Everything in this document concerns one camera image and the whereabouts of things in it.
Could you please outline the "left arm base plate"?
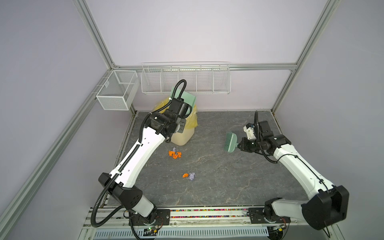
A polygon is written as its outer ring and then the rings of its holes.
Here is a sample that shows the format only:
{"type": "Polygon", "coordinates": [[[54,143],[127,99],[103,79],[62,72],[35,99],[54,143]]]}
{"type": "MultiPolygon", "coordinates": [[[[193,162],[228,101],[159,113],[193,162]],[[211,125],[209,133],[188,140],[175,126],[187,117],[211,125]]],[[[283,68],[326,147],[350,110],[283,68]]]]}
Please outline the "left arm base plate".
{"type": "Polygon", "coordinates": [[[148,217],[130,213],[130,219],[132,220],[133,226],[168,226],[171,219],[171,210],[155,209],[149,214],[148,217]]]}

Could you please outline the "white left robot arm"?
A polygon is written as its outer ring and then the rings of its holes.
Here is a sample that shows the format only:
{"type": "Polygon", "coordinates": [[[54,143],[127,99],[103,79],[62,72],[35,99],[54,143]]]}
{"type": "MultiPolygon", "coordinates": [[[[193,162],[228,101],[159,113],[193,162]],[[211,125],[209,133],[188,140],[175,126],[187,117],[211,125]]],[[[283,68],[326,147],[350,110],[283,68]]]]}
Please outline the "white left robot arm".
{"type": "Polygon", "coordinates": [[[104,225],[121,209],[138,214],[146,224],[155,222],[157,207],[143,195],[135,183],[154,151],[162,143],[169,143],[175,133],[183,132],[186,119],[193,110],[182,98],[186,86],[187,81],[184,79],[177,82],[167,104],[146,115],[140,126],[138,140],[124,159],[110,173],[100,175],[99,182],[104,188],[92,209],[93,228],[104,225]],[[120,206],[103,220],[97,221],[98,209],[107,194],[118,201],[120,206]]]}

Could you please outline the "green hand brush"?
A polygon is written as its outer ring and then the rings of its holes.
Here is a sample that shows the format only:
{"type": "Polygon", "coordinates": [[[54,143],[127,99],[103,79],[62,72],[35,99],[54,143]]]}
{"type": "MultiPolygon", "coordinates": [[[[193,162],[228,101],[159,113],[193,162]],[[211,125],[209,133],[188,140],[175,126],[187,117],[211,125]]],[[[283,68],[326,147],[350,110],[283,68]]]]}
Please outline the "green hand brush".
{"type": "Polygon", "coordinates": [[[233,153],[238,145],[238,136],[235,133],[227,132],[225,140],[225,151],[233,153]]]}

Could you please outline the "green plastic dustpan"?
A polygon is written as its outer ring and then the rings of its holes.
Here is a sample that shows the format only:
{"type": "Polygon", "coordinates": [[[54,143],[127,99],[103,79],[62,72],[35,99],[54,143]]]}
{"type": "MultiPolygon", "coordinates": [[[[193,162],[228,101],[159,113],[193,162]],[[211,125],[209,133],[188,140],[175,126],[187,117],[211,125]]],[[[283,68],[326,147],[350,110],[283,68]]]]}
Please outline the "green plastic dustpan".
{"type": "MultiPolygon", "coordinates": [[[[181,92],[181,87],[178,87],[176,90],[175,95],[172,97],[172,94],[174,92],[175,87],[172,88],[170,97],[171,98],[178,98],[181,92]]],[[[183,92],[181,98],[184,100],[185,103],[189,104],[190,106],[194,107],[196,103],[196,96],[188,93],[186,90],[183,92]]]]}

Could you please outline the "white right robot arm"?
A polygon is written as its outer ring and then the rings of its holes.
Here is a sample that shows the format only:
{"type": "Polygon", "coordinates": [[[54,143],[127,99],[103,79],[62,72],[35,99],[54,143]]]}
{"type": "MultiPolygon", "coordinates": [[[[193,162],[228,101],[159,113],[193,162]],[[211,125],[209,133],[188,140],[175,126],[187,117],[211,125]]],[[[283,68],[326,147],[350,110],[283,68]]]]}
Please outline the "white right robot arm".
{"type": "Polygon", "coordinates": [[[347,217],[350,193],[336,186],[315,170],[284,135],[275,135],[267,121],[259,121],[255,112],[253,123],[244,127],[246,137],[238,148],[263,156],[271,164],[282,164],[295,177],[308,196],[307,201],[274,198],[265,202],[263,217],[268,223],[288,217],[305,221],[315,230],[343,221],[347,217]]]}

